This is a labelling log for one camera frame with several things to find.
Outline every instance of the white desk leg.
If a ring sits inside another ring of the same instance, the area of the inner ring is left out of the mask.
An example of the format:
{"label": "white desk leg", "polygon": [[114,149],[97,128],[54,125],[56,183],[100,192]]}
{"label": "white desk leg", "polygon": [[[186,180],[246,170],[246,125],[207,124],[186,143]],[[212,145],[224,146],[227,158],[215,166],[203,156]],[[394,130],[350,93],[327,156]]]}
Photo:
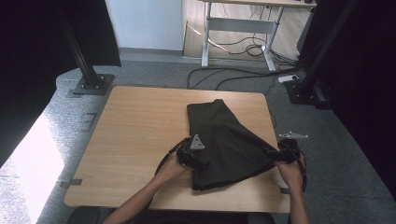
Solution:
{"label": "white desk leg", "polygon": [[277,12],[276,20],[274,21],[274,26],[272,28],[270,38],[266,44],[266,46],[262,46],[262,51],[264,51],[265,61],[267,61],[268,68],[270,71],[275,71],[274,62],[272,61],[272,56],[270,53],[271,46],[274,42],[275,34],[277,27],[279,26],[280,18],[282,17],[283,7],[279,7],[279,11]]}
{"label": "white desk leg", "polygon": [[209,30],[210,30],[210,10],[212,8],[212,3],[207,3],[207,15],[205,24],[205,40],[204,48],[202,49],[202,67],[207,67],[209,60]]}

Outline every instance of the black stand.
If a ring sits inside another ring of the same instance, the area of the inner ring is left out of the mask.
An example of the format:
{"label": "black stand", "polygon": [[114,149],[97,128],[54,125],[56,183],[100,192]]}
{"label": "black stand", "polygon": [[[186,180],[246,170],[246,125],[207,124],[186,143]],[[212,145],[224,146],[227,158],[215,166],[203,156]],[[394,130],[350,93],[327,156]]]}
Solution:
{"label": "black stand", "polygon": [[314,105],[318,109],[330,109],[329,99],[331,95],[329,88],[318,80],[320,69],[327,62],[328,50],[331,48],[334,39],[337,37],[342,25],[345,23],[357,1],[347,1],[346,5],[342,8],[341,15],[335,18],[335,25],[332,31],[324,37],[323,46],[321,46],[314,62],[310,65],[304,81],[302,83],[285,83],[292,104]]}
{"label": "black stand", "polygon": [[106,91],[114,79],[113,75],[97,75],[93,70],[92,65],[82,54],[78,42],[73,34],[72,29],[67,21],[62,6],[58,0],[50,0],[55,14],[58,15],[61,29],[64,32],[64,37],[76,59],[78,67],[82,73],[82,79],[75,87],[74,94],[89,94],[89,95],[105,95]]}
{"label": "black stand", "polygon": [[285,82],[290,102],[296,105],[314,105],[317,109],[331,109],[329,105],[329,90],[325,84],[316,83],[313,90],[305,94],[302,83]]}

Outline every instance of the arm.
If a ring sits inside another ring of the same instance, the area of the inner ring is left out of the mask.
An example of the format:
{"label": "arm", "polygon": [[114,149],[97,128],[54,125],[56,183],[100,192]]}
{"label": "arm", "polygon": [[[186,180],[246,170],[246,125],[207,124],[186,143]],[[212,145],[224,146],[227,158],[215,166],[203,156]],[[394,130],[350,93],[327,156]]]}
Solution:
{"label": "arm", "polygon": [[303,193],[303,178],[297,162],[284,164],[276,161],[275,165],[279,169],[285,183],[290,190],[290,221],[291,224],[309,224],[310,220],[305,207]]}
{"label": "arm", "polygon": [[135,216],[146,206],[163,185],[177,178],[185,171],[187,171],[187,168],[181,166],[177,161],[176,155],[172,154],[166,163],[163,164],[158,174],[145,187],[116,209],[103,224],[122,223]]}

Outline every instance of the desk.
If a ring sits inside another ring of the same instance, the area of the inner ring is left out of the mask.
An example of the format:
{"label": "desk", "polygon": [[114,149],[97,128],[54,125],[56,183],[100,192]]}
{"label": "desk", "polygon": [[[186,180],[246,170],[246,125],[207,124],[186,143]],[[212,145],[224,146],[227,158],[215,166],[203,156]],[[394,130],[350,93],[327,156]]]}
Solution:
{"label": "desk", "polygon": [[[98,120],[64,202],[69,206],[119,207],[153,177],[163,156],[189,136],[188,104],[223,99],[239,121],[276,146],[265,98],[260,93],[115,87]],[[287,213],[287,186],[277,169],[228,187],[191,189],[187,172],[163,187],[151,208]]]}
{"label": "desk", "polygon": [[[270,53],[271,46],[274,42],[277,27],[280,23],[284,7],[316,7],[316,3],[307,4],[296,0],[200,0],[207,2],[206,23],[205,23],[205,40],[204,48],[202,50],[202,67],[208,66],[209,53],[209,31],[228,31],[241,33],[256,33],[268,34],[268,42],[262,46],[263,55],[270,71],[275,71],[274,62]],[[269,6],[279,7],[279,10],[274,21],[254,21],[254,20],[236,20],[228,18],[214,18],[210,17],[212,3],[223,4],[239,4],[239,5],[255,5],[255,6]]]}

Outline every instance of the white table frame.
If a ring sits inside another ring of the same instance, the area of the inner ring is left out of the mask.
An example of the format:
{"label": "white table frame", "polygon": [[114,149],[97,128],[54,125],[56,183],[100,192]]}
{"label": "white table frame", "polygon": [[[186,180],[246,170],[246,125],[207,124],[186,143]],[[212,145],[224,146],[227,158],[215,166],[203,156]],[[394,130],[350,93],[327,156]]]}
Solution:
{"label": "white table frame", "polygon": [[[209,31],[226,31],[226,32],[240,32],[240,33],[255,33],[255,34],[268,34],[269,39],[265,46],[262,46],[262,52],[267,62],[268,68],[270,71],[275,71],[276,68],[274,66],[274,62],[272,60],[272,55],[270,49],[274,42],[274,38],[276,35],[277,27],[280,24],[280,19],[283,14],[284,7],[279,6],[279,10],[276,15],[276,19],[274,21],[254,21],[254,20],[239,20],[239,19],[228,19],[228,18],[215,18],[211,17],[211,8],[212,2],[207,1],[207,12],[206,12],[206,20],[205,20],[205,40],[204,47],[202,50],[202,67],[208,67],[209,60]],[[305,7],[315,7],[316,4],[306,5]]]}

